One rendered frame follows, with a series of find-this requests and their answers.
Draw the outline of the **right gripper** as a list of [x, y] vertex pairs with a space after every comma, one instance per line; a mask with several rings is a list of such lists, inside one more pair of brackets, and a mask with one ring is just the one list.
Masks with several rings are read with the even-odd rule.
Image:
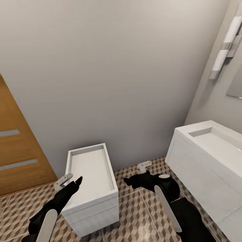
[[150, 175], [150, 172], [147, 170], [146, 173], [144, 174], [136, 174], [131, 176], [130, 178], [124, 178], [125, 183], [128, 186], [132, 185], [133, 189], [139, 188], [139, 187], [143, 187], [146, 188], [146, 178]]

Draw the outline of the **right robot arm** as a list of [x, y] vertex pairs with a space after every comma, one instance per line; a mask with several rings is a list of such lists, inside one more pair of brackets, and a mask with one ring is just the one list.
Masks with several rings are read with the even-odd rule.
[[156, 193], [182, 242], [216, 242], [198, 209], [185, 197], [177, 200], [180, 196], [178, 183], [167, 174], [151, 175], [145, 169], [151, 165], [151, 161], [137, 164], [138, 174], [124, 178], [125, 183], [133, 189], [143, 187]]

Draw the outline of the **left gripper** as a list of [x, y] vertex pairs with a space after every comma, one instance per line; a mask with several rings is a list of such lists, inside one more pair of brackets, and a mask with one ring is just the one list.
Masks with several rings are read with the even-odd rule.
[[65, 186], [65, 188], [61, 189], [57, 194], [55, 194], [54, 198], [56, 196], [63, 197], [65, 199], [65, 205], [66, 205], [69, 199], [71, 198], [71, 196], [78, 191], [79, 186], [81, 185], [82, 179], [83, 177], [81, 176], [75, 182], [72, 181], [71, 183], [69, 183], [67, 186]]

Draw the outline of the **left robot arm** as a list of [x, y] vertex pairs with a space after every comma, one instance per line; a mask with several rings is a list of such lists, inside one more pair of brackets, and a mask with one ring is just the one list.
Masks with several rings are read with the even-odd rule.
[[63, 176], [54, 183], [55, 196], [44, 204], [29, 220], [28, 236], [21, 242], [50, 242], [51, 235], [56, 225], [58, 215], [67, 204], [71, 196], [76, 193], [81, 185], [83, 177], [79, 177], [67, 186], [63, 185], [73, 177], [72, 173]]

